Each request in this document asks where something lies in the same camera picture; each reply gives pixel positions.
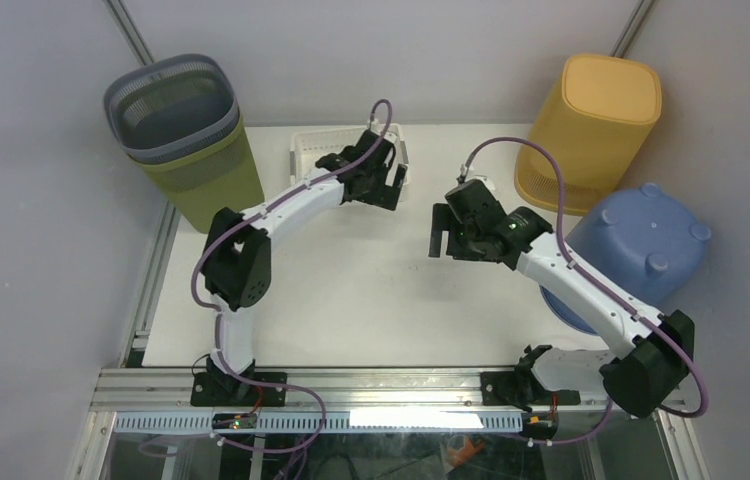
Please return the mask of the white perforated plastic tray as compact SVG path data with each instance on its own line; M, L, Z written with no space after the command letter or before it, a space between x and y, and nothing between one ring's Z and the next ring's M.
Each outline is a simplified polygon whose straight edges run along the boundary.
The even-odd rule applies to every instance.
M365 125L358 125L295 133L290 140L289 184L293 185L307 175L321 157L339 153L345 146L355 144L365 129ZM410 168L402 126L391 124L386 139L395 147L396 162Z

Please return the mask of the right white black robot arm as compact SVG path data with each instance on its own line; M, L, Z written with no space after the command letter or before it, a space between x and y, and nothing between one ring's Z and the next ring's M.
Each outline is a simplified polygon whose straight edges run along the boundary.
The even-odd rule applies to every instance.
M700 403L685 415L707 411L709 394L693 360L693 321L679 310L665 314L609 280L534 210L507 212L482 181L466 180L433 205L429 254L502 264L562 301L605 342L603 350L527 348L514 368L520 407L559 391L604 393L643 418L692 378Z

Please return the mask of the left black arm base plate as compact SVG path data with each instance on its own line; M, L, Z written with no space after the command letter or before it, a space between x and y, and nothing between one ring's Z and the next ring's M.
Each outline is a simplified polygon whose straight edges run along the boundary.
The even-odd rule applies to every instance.
M276 387L257 387L213 372L196 373L189 404L193 407L283 407L287 392Z

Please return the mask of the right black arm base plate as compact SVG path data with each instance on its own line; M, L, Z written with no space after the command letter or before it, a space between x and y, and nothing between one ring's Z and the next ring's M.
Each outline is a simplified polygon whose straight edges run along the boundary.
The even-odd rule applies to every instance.
M530 411L535 406L551 406L553 401L558 406L581 403L578 391L547 390L530 372L482 371L479 378L484 406L513 406Z

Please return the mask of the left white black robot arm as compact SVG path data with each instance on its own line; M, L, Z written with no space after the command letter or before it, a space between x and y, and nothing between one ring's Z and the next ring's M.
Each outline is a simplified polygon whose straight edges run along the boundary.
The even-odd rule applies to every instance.
M245 403L253 376L254 307L272 281L272 252L319 214L358 202L396 209L406 165L395 161L390 134L364 131L357 142L319 158L298 182L272 200L242 212L219 210L211 223L199 268L216 316L206 371L213 392L228 406Z

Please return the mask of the blue plastic bucket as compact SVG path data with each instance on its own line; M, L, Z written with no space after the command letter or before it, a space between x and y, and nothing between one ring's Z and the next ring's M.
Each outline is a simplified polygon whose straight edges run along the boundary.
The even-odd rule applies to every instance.
M609 280L659 307L692 278L711 238L683 203L645 183L601 200L565 241Z

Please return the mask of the yellow slatted waste bin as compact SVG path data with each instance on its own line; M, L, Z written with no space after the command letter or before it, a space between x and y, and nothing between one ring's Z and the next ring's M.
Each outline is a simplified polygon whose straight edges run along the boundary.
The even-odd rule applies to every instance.
M529 204L585 215L611 194L660 118L662 89L648 65L582 53L569 57L520 148L514 186Z

